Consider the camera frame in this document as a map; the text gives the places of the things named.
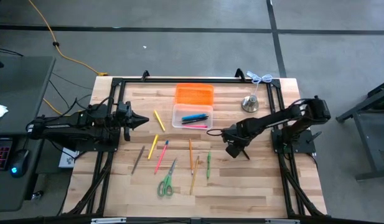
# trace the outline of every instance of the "white cable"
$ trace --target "white cable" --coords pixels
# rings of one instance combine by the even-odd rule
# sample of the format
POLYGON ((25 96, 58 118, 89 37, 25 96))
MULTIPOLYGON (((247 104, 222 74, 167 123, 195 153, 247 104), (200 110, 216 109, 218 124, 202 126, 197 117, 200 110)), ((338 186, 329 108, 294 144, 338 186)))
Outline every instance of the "white cable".
POLYGON ((255 88, 253 95, 256 95, 256 91, 258 89, 258 84, 260 84, 261 81, 263 81, 265 83, 270 83, 273 79, 272 75, 270 75, 270 74, 266 74, 266 75, 262 76, 262 78, 261 78, 258 75, 254 74, 250 71, 247 71, 247 75, 252 79, 251 82, 256 84, 256 88, 255 88))

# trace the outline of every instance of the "computer mouse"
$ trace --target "computer mouse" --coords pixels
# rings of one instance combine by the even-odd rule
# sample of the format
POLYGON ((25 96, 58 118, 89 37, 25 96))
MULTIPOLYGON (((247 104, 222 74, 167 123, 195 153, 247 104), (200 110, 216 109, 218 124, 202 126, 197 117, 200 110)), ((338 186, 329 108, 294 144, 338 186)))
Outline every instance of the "computer mouse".
POLYGON ((21 149, 15 152, 9 171, 15 178, 22 177, 27 171, 29 151, 27 149, 21 149))

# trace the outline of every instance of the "blue marker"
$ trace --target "blue marker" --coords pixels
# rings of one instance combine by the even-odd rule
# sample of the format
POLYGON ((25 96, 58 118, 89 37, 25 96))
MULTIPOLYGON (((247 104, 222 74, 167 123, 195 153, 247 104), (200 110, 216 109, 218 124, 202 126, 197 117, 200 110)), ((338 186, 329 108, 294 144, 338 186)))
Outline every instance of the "blue marker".
POLYGON ((186 119, 199 119, 201 117, 205 117, 207 116, 206 114, 195 114, 195 115, 190 115, 190 116, 184 116, 182 118, 182 120, 186 120, 186 119))

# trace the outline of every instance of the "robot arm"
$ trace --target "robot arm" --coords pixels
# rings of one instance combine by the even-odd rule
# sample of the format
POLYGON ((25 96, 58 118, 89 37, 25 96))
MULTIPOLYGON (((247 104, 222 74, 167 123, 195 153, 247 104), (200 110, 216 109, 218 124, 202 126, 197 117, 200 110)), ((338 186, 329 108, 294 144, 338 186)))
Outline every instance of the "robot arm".
POLYGON ((282 129, 282 142, 290 144, 293 139, 305 129, 314 124, 324 124, 330 119, 330 112, 324 100, 317 96, 312 99, 301 99, 294 102, 288 108, 262 118, 247 118, 233 124, 229 128, 221 129, 221 137, 228 143, 226 151, 233 158, 240 152, 248 158, 244 148, 251 140, 261 134, 265 129, 287 121, 296 121, 292 126, 285 126, 282 129))
POLYGON ((149 121, 135 114, 131 103, 119 103, 114 113, 107 113, 104 104, 89 106, 86 110, 70 116, 46 118, 41 116, 27 125, 31 139, 47 139, 74 151, 117 150, 121 128, 124 139, 130 140, 129 129, 149 121))

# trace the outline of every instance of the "green pen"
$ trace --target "green pen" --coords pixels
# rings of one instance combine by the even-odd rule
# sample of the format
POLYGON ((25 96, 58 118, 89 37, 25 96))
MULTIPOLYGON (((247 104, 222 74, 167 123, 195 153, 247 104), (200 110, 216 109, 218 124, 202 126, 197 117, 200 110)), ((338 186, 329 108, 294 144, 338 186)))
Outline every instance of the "green pen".
POLYGON ((211 160, 211 151, 208 152, 207 156, 207 179, 210 178, 210 160, 211 160))

